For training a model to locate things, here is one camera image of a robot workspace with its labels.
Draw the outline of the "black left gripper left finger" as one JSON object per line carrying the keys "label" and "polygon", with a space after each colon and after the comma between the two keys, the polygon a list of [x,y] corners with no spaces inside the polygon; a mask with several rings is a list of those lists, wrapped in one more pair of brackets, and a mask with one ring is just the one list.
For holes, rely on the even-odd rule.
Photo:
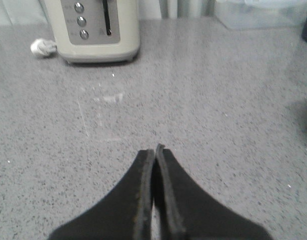
{"label": "black left gripper left finger", "polygon": [[154,151],[140,150],[118,184],[96,205],[54,230],[51,240],[149,240]]}

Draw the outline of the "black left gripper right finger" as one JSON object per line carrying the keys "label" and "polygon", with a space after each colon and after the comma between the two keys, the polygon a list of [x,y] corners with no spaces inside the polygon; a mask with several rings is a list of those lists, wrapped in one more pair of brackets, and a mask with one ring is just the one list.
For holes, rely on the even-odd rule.
{"label": "black left gripper right finger", "polygon": [[272,239],[264,227],[230,210],[205,192],[163,144],[156,148],[153,177],[161,239]]}

